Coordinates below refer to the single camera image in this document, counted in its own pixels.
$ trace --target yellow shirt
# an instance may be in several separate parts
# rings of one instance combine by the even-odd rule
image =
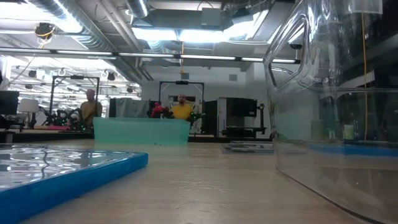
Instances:
[[[95,114],[95,101],[86,101],[81,104],[81,115],[83,119],[87,122],[87,127],[90,128],[93,125],[93,118]],[[102,105],[100,102],[97,102],[97,116],[101,116],[102,114]]]
[[[184,105],[178,104],[173,106],[172,112],[175,119],[187,120],[191,116],[192,107],[186,103]]]

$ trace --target computer monitor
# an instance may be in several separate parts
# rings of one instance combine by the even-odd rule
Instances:
[[[0,91],[0,114],[16,115],[18,110],[18,91]]]

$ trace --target table surface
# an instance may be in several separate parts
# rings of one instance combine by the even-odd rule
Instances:
[[[64,148],[149,153],[149,165],[24,223],[363,223],[275,170],[273,155],[223,154],[220,144]]]

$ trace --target clear plastic container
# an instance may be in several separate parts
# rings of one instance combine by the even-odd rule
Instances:
[[[188,142],[190,123],[179,119],[94,118],[95,142],[181,145]]]
[[[301,0],[264,62],[277,168],[398,223],[398,1]],[[296,65],[274,63],[286,48]]]

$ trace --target bald man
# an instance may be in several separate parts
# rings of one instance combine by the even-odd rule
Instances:
[[[192,113],[192,107],[185,101],[187,97],[184,94],[179,94],[178,105],[173,106],[172,112],[175,119],[183,119],[185,121],[189,120]]]
[[[81,114],[83,115],[83,119],[87,122],[87,128],[90,129],[93,126],[93,118],[95,116],[101,116],[102,114],[102,105],[100,102],[97,102],[97,110],[95,110],[95,91],[87,90],[86,91],[87,101],[82,103],[80,106]]]

